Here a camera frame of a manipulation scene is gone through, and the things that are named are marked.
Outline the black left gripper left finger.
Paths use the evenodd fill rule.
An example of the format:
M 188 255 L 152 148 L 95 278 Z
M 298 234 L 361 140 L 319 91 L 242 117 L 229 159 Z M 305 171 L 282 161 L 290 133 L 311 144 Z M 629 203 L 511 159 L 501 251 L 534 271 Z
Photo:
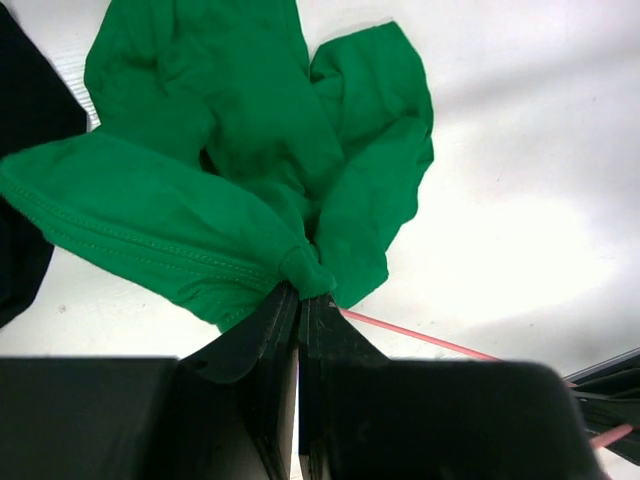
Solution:
M 287 478 L 298 306 L 281 284 L 181 360 L 3 359 L 2 477 Z

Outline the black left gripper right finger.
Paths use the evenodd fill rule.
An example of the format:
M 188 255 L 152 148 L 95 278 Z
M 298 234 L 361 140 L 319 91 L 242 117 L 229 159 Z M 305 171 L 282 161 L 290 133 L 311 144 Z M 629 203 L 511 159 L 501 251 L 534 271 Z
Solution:
M 600 479 L 575 402 L 529 362 L 386 357 L 330 296 L 300 314 L 307 479 Z

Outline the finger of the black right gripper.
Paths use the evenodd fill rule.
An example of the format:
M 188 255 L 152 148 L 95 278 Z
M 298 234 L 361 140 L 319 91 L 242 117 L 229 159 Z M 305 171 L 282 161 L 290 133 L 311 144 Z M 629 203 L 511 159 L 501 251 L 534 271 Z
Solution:
M 573 389 L 592 440 L 628 425 L 629 432 L 607 442 L 605 448 L 622 458 L 638 458 L 639 350 L 608 359 L 565 380 Z

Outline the pink hanger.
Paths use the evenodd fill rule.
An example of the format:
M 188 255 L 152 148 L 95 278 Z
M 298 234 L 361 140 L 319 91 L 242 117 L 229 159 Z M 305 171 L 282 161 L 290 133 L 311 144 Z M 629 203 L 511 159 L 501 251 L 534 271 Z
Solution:
M 414 339 L 426 342 L 428 344 L 443 348 L 445 350 L 450 350 L 452 352 L 456 352 L 476 360 L 499 361 L 499 358 L 479 352 L 477 350 L 473 350 L 471 348 L 454 344 L 452 342 L 449 342 L 443 339 L 439 339 L 439 338 L 429 336 L 420 332 L 416 332 L 398 325 L 390 324 L 388 322 L 378 320 L 373 317 L 363 315 L 360 313 L 356 313 L 348 309 L 340 308 L 340 313 L 346 318 L 360 321 L 368 325 L 375 326 L 384 330 L 388 330 L 397 334 L 401 334 L 410 338 L 414 338 Z M 613 445 L 615 442 L 620 441 L 624 437 L 630 435 L 633 431 L 634 431 L 634 427 L 632 425 L 622 424 L 608 431 L 605 431 L 604 433 L 596 435 L 590 440 L 590 443 L 594 449 L 607 448 Z

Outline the green t shirt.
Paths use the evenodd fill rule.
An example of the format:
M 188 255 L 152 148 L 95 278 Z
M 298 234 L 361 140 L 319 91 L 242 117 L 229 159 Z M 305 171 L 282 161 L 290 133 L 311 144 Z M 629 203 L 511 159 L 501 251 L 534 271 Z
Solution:
M 227 331 L 280 283 L 350 307 L 388 277 L 434 159 L 395 22 L 307 48 L 293 1 L 113 1 L 99 117 L 1 187 L 52 243 Z

